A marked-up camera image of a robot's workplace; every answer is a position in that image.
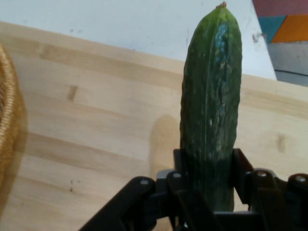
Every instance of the white wall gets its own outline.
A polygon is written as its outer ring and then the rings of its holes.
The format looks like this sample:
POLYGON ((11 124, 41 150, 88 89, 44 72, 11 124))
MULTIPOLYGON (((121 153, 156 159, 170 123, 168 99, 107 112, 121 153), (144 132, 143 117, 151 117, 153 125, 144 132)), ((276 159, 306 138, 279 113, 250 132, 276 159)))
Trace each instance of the white wall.
MULTIPOLYGON (((0 0, 0 20, 185 60, 198 22, 221 0, 0 0)), ((243 41, 243 73, 275 79, 250 0, 228 0, 243 41)))

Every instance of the cucumber skin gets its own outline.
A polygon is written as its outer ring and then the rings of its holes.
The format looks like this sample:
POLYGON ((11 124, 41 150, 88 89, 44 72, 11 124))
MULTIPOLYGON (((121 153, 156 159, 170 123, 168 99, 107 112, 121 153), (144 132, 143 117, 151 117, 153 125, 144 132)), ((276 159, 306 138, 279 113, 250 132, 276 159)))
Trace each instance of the cucumber skin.
POLYGON ((189 177, 214 211, 233 211, 230 184, 242 75, 242 41, 236 19, 217 7, 198 24, 182 83, 180 147, 189 177))

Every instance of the black cable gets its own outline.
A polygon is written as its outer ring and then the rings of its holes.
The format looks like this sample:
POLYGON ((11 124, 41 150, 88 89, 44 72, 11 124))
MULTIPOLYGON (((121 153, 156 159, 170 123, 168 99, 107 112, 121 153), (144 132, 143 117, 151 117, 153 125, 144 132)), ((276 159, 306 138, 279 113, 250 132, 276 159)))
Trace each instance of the black cable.
POLYGON ((284 73, 289 73, 289 74, 295 74, 295 75, 299 75, 299 76, 306 76, 306 77, 308 77, 307 74, 298 73, 298 72, 293 72, 293 71, 285 71, 285 70, 277 70, 277 69, 274 69, 274 71, 277 71, 277 72, 284 72, 284 73))

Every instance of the light wood surface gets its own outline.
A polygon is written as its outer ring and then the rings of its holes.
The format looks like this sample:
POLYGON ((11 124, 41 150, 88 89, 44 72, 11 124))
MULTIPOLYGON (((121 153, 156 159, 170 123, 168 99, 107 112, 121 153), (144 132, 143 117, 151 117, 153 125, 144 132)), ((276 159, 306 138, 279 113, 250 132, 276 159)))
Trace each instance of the light wood surface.
MULTIPOLYGON (((7 23, 0 41, 26 106, 0 230, 78 230, 134 176, 173 167, 182 62, 7 23)), ((243 75, 235 147, 254 167, 308 172, 307 137, 307 88, 243 75)))

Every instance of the screw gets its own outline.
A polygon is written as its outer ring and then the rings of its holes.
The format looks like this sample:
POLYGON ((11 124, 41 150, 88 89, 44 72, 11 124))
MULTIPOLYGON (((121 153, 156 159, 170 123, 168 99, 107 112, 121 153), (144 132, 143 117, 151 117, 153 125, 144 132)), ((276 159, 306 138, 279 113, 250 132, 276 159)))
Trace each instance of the screw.
POLYGON ((258 171, 258 176, 266 177, 266 172, 265 171, 258 171))
POLYGON ((299 181, 299 182, 305 182, 306 181, 306 178, 301 176, 301 175, 298 175, 295 177, 295 180, 299 181))
POLYGON ((140 184, 142 184, 142 185, 147 185, 148 183, 149 183, 149 181, 145 180, 145 179, 140 181, 140 184))
POLYGON ((173 177, 175 177, 175 178, 179 178, 179 177, 181 177, 181 174, 180 173, 173 173, 173 177))

